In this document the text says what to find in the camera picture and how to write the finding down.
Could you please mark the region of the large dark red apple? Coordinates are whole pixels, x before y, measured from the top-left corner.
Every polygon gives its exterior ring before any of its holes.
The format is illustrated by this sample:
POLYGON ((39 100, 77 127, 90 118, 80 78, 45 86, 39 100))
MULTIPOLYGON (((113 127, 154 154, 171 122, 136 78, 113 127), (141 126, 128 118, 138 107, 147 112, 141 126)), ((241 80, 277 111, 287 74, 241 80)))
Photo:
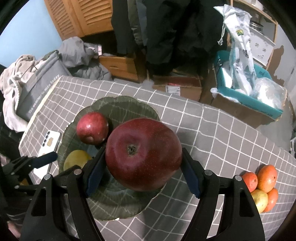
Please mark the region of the large dark red apple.
POLYGON ((134 191, 153 191, 162 188, 180 168, 182 145, 162 122, 135 118, 112 131, 105 159, 121 185, 134 191))

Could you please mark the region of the yellow green apple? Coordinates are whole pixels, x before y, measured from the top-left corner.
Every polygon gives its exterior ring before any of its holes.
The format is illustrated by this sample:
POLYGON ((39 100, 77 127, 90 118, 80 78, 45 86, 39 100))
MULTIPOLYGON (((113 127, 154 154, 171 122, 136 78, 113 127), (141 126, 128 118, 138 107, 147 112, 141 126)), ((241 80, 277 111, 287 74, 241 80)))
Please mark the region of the yellow green apple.
POLYGON ((262 213, 268 205, 267 193, 262 190, 256 189, 251 192, 251 196, 255 202, 258 212, 262 213))

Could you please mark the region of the white smartphone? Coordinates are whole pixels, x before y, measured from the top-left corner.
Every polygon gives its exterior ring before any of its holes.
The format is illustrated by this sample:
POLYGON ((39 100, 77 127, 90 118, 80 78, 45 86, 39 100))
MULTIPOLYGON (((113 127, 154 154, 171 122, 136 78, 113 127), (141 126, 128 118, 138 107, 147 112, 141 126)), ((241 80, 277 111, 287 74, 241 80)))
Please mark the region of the white smartphone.
MULTIPOLYGON (((38 152, 38 157, 55 152, 59 145, 61 133, 53 130, 48 130, 38 152)), ((47 164, 41 168, 34 168, 33 173, 40 179, 50 172, 52 164, 47 164)))

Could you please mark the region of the orange tangerine left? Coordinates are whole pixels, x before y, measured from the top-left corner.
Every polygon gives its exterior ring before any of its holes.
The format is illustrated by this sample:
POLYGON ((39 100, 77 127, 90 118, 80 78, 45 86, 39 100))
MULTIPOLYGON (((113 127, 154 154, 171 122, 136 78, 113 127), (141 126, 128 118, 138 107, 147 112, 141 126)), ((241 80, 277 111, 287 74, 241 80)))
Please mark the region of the orange tangerine left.
POLYGON ((257 175, 253 172, 245 172, 241 177, 247 185, 249 192, 253 192, 258 184, 257 175))

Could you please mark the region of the orange tangerine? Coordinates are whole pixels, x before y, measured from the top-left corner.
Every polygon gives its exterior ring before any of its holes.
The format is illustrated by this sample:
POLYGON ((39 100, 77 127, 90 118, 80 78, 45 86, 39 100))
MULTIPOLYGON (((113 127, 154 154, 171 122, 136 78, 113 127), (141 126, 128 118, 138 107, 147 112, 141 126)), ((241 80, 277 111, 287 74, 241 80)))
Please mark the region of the orange tangerine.
POLYGON ((273 188, 267 193, 267 196, 268 196, 268 204, 263 212, 269 212, 274 208, 278 200, 278 190, 276 188, 273 188))
POLYGON ((253 172, 245 172, 241 177, 247 185, 249 192, 253 192, 258 184, 257 175, 253 172))

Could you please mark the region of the orange tangerine right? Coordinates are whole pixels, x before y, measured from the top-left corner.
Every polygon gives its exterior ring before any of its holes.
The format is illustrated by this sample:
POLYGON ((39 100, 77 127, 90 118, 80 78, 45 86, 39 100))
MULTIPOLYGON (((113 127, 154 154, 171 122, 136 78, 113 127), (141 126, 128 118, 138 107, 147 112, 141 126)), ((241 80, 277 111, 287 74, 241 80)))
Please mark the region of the orange tangerine right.
POLYGON ((278 200, 278 190, 276 188, 273 188, 267 193, 267 196, 268 196, 268 204, 263 212, 269 212, 274 208, 278 200))

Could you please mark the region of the dark green glass plate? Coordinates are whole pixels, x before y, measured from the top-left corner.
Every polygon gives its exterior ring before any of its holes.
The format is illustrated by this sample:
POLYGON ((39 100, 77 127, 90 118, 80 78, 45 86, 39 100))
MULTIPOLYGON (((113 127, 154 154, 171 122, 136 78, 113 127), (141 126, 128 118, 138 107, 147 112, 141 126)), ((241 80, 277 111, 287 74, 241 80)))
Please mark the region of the dark green glass plate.
MULTIPOLYGON (((112 131, 121 123, 134 118, 151 118, 159 120, 157 112, 149 105, 139 102, 130 96, 104 97, 95 101, 91 106, 82 109, 69 124, 63 134, 62 143, 58 149, 59 171, 64 171, 64 162, 67 156, 74 150, 86 151, 94 157, 98 150, 105 145, 87 145, 76 134, 78 121, 90 112, 102 113, 109 122, 112 131)), ((150 192, 137 192, 121 185, 104 168, 102 179, 96 191, 87 199, 93 217, 100 221, 110 221, 117 218, 131 218, 143 210, 158 196, 161 188, 150 192)))

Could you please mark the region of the large orange grapefruit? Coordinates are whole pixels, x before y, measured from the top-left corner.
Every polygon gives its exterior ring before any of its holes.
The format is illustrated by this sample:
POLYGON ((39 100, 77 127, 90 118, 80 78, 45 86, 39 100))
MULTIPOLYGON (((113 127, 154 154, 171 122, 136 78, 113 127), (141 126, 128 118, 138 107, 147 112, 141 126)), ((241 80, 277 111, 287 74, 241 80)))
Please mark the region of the large orange grapefruit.
POLYGON ((257 188, 266 193, 270 192, 275 187, 277 177, 278 173, 275 166, 263 166, 257 173, 257 188))

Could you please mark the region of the yellow lemon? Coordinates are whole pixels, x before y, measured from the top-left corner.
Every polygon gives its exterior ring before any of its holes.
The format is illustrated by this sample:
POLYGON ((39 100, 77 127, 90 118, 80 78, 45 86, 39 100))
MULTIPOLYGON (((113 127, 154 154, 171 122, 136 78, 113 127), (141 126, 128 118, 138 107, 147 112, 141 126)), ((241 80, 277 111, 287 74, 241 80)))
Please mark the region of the yellow lemon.
POLYGON ((80 168, 83 168, 84 165, 91 159, 92 157, 86 151, 74 150, 65 159, 63 166, 64 171, 75 165, 78 165, 80 168))

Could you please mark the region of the grey checked tablecloth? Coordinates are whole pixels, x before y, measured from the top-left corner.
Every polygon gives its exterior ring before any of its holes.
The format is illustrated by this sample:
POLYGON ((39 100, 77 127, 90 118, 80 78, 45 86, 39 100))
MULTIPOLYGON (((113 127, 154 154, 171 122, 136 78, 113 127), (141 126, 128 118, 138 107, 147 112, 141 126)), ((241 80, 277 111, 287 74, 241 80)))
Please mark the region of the grey checked tablecloth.
MULTIPOLYGON (((63 133, 81 109, 102 97, 119 95, 149 104, 177 133, 193 159, 216 175, 233 177, 243 171, 256 172, 263 165, 275 166, 278 201, 270 212, 260 216, 265 238, 273 236, 295 201, 294 156, 224 111, 199 102, 134 83, 64 76, 24 133, 20 154, 36 156, 49 130, 63 133)), ((197 204, 182 173, 177 172, 142 213, 129 219, 98 221, 97 225, 106 240, 180 240, 197 204)))

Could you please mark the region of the grey printed bag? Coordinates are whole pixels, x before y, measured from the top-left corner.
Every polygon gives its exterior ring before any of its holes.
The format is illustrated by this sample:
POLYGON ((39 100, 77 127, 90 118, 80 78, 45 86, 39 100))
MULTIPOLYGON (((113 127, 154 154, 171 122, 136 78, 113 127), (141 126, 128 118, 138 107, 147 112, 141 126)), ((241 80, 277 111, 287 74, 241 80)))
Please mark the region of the grey printed bag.
POLYGON ((16 109, 17 116, 27 122, 30 121, 42 99, 61 76, 71 76, 71 74, 55 51, 24 85, 16 109))

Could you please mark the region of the small red apple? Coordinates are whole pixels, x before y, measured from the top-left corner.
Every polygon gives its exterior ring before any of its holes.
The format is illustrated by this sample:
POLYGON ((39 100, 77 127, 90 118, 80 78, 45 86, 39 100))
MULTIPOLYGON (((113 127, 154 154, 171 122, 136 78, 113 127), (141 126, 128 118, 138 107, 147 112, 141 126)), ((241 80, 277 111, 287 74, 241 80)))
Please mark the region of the small red apple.
POLYGON ((76 134, 81 142, 98 145, 108 136, 109 124, 106 117, 99 112, 90 112, 81 117, 76 126, 76 134))

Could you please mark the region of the brown cardboard box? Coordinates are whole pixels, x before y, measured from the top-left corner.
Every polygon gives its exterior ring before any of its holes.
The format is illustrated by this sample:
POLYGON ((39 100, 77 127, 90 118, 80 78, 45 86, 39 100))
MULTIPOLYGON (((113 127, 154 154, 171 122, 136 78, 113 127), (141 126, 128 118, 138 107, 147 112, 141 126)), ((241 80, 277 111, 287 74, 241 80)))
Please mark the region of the brown cardboard box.
POLYGON ((215 94, 214 97, 211 89, 215 87, 217 87, 215 68, 213 64, 209 64, 207 77, 202 80, 203 89, 199 102, 221 109, 253 128, 279 121, 284 114, 284 112, 282 112, 279 117, 272 118, 265 113, 251 109, 243 104, 233 102, 219 93, 215 94))

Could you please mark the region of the grey crumpled clothing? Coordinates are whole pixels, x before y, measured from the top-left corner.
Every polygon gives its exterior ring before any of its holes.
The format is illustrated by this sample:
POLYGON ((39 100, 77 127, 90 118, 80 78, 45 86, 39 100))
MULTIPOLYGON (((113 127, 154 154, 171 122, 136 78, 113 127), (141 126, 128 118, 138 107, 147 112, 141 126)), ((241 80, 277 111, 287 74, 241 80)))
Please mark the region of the grey crumpled clothing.
POLYGON ((90 80, 112 80, 109 70, 99 62, 99 45, 71 37, 58 49, 59 58, 74 77, 90 80))

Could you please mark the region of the clear plastic bag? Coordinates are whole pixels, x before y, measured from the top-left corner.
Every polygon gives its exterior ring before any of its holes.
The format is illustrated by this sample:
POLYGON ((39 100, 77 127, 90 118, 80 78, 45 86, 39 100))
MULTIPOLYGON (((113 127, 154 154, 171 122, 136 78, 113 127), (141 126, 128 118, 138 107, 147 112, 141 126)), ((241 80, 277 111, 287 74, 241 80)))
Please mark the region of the clear plastic bag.
POLYGON ((287 90, 273 80, 262 77, 255 79, 250 96, 271 108, 283 110, 287 99, 287 90))

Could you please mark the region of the flat cardboard box with label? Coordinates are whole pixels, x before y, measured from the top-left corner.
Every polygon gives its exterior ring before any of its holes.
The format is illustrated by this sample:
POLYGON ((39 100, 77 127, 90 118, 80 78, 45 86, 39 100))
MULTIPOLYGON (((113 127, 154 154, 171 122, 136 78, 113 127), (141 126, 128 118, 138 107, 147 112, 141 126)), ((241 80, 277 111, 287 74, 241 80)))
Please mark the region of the flat cardboard box with label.
POLYGON ((192 76, 153 76, 153 89, 199 101, 202 87, 199 78, 192 76))

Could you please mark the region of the white printed plastic bag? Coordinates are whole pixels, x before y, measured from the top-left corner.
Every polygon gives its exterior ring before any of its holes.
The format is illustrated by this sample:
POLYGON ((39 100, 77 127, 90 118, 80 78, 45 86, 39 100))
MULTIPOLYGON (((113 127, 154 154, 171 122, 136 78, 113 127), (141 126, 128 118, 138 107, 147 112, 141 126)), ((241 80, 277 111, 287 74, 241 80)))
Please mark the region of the white printed plastic bag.
POLYGON ((232 88, 249 96, 257 78, 250 46, 250 20, 252 16, 239 8, 224 4, 214 9, 222 16, 222 29, 230 35, 229 74, 232 88))

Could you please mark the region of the wooden drawer box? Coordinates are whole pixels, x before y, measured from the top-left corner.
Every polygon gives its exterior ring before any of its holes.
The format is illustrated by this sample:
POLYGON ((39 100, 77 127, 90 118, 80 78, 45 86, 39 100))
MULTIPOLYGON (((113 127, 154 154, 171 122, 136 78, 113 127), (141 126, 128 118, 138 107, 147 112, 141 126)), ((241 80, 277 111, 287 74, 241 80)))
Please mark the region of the wooden drawer box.
POLYGON ((140 58, 100 56, 99 62, 109 70, 113 77, 136 83, 142 83, 147 78, 144 61, 140 58))

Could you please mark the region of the teal cardboard box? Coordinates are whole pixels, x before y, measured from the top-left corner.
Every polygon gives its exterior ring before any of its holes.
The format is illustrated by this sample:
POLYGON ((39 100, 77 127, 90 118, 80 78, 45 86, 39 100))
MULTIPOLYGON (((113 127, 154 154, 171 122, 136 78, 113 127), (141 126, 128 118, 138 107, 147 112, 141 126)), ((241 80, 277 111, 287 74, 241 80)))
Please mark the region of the teal cardboard box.
POLYGON ((267 104, 253 97, 247 96, 246 94, 240 93, 234 89, 226 87, 224 73, 222 71, 222 64, 229 61, 229 55, 230 55, 230 52, 228 51, 225 51, 225 50, 218 51, 213 61, 215 73, 216 73, 216 83, 217 83, 218 92, 226 97, 231 97, 236 99, 237 101, 239 101, 240 104, 248 108, 251 108, 255 111, 258 111, 260 113, 263 113, 266 116, 269 116, 270 118, 272 118, 273 120, 278 119, 282 115, 283 110, 268 106, 267 104))

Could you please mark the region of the wooden louvered cabinet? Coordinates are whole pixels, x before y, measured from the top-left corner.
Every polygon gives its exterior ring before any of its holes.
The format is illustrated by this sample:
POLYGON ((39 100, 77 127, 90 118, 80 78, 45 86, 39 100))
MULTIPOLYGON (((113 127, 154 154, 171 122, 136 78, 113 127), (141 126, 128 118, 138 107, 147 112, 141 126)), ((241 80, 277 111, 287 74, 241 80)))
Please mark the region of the wooden louvered cabinet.
POLYGON ((48 13, 62 40, 113 30, 110 0, 45 0, 48 13))

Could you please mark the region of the white patterned storage box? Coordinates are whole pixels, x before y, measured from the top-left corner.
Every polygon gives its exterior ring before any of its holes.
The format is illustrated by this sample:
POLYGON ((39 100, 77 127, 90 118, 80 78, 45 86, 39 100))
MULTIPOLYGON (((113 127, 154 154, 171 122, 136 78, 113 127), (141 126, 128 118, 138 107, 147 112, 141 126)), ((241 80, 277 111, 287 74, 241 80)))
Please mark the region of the white patterned storage box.
POLYGON ((267 66, 273 53, 274 42, 259 31, 250 28, 250 47, 253 58, 263 66, 267 66))

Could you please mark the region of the dark hanging coats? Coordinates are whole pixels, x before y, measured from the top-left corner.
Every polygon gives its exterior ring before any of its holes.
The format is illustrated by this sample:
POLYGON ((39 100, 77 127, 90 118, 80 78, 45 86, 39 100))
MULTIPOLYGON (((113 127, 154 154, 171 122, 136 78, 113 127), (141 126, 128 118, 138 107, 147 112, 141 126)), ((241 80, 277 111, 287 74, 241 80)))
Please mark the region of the dark hanging coats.
POLYGON ((153 75, 173 70, 203 76, 209 62, 226 48, 223 17, 215 7, 227 1, 113 1, 111 24, 117 52, 132 56, 145 50, 153 75))

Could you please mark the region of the wooden shelf unit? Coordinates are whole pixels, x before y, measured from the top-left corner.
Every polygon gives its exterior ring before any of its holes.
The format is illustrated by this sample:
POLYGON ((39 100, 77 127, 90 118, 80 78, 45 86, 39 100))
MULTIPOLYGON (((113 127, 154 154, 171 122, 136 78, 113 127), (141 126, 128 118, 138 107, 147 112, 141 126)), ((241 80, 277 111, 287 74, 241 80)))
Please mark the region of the wooden shelf unit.
MULTIPOLYGON (((278 33, 278 22, 264 8, 262 1, 229 1, 229 4, 235 8, 248 12, 252 16, 250 20, 250 28, 259 31, 260 33, 268 37, 271 41, 273 41, 275 44, 276 36, 278 33)), ((265 69, 268 69, 271 63, 271 59, 273 57, 273 53, 269 58, 267 66, 263 66, 258 61, 256 61, 255 59, 254 60, 256 63, 260 64, 265 69)))

